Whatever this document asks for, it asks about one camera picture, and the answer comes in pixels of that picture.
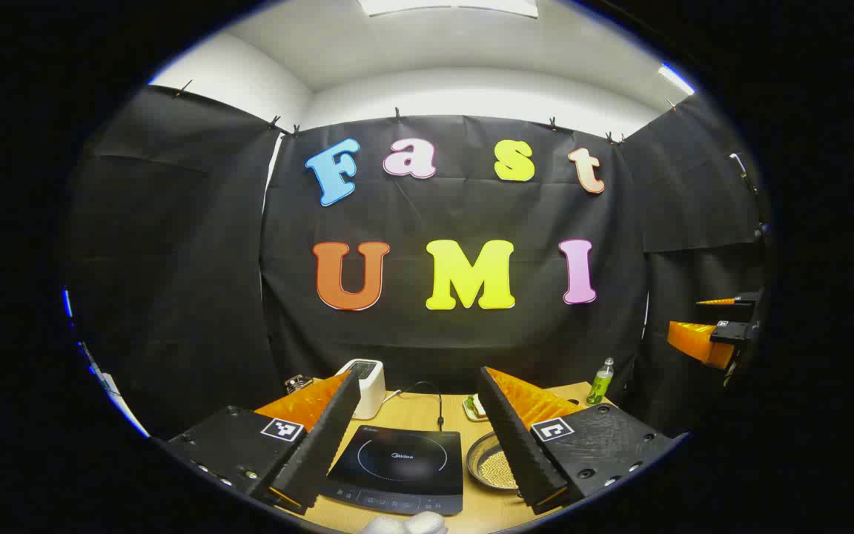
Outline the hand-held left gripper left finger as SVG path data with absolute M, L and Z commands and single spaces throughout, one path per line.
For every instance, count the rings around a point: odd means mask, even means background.
M 258 410 L 226 406 L 164 449 L 243 498 L 305 514 L 358 406 L 359 382 L 360 373 L 348 371 Z

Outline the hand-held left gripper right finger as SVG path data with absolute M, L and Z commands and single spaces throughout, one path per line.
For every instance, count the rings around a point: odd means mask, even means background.
M 576 405 L 491 367 L 479 369 L 477 393 L 535 514 L 610 493 L 685 439 L 670 438 L 612 403 Z

